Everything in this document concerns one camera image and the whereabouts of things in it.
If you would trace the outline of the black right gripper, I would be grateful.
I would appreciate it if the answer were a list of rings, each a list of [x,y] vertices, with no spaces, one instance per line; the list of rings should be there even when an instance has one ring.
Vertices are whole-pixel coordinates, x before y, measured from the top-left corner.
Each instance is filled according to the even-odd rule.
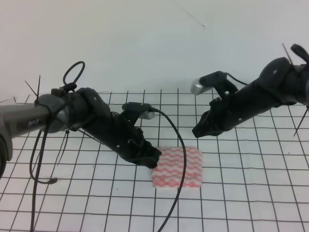
[[[213,100],[210,110],[202,115],[192,133],[196,138],[217,136],[277,106],[280,101],[257,83],[250,83],[220,101]]]

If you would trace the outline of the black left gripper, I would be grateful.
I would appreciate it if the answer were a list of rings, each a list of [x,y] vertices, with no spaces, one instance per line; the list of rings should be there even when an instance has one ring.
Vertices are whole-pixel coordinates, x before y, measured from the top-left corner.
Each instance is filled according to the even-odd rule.
[[[153,169],[157,166],[161,151],[146,141],[140,128],[116,112],[95,117],[83,126],[83,130],[99,140],[122,159]]]

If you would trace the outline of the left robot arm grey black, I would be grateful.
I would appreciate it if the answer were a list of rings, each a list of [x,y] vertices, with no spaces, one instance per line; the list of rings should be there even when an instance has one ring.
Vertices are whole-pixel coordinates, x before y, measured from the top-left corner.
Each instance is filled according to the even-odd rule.
[[[152,106],[127,102],[122,113],[113,112],[92,88],[77,89],[76,82],[65,82],[49,94],[37,96],[33,104],[11,104],[0,107],[0,172],[12,159],[12,139],[41,130],[83,129],[127,162],[153,169],[161,152],[146,141],[135,126],[137,119],[152,119]]]

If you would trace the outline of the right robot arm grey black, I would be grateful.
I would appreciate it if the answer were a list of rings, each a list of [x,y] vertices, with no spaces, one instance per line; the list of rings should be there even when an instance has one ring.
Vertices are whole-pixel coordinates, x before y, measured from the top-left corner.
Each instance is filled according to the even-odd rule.
[[[304,64],[294,65],[290,58],[277,58],[242,89],[237,89],[227,79],[229,73],[222,71],[195,80],[191,93],[200,95],[214,88],[219,97],[210,102],[210,109],[192,129],[193,135],[196,138],[218,136],[272,108],[296,103],[308,106],[309,55],[298,44],[293,44],[291,50]]]

